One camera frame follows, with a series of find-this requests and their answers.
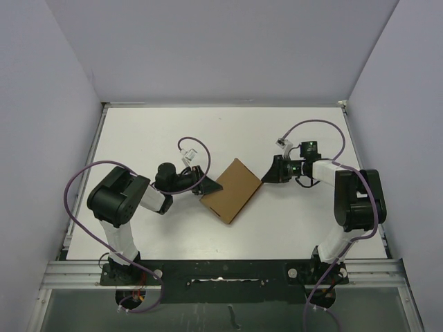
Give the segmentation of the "brown cardboard box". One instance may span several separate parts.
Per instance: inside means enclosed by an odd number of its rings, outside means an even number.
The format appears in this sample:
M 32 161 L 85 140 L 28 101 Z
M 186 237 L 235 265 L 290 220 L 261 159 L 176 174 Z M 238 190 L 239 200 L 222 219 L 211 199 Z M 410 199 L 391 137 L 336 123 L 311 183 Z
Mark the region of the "brown cardboard box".
M 206 194 L 200 203 L 229 225 L 262 186 L 262 181 L 238 158 L 216 180 L 223 189 Z

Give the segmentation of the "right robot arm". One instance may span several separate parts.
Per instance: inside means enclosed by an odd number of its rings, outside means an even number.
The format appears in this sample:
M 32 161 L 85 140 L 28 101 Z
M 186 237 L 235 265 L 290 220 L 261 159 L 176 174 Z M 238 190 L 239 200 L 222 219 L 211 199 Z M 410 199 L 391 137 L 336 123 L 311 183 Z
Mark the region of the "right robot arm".
M 387 217 L 386 203 L 380 176 L 375 169 L 355 169 L 326 159 L 318 152 L 316 141 L 299 145 L 300 158 L 290 154 L 293 144 L 280 138 L 276 145 L 283 153 L 275 155 L 263 183 L 288 183 L 310 189 L 325 183 L 334 189 L 334 218 L 336 225 L 323 242 L 316 247 L 318 259 L 308 265 L 309 277 L 324 282 L 333 273 L 332 264 L 344 260 L 352 245 L 374 236 L 378 225 Z

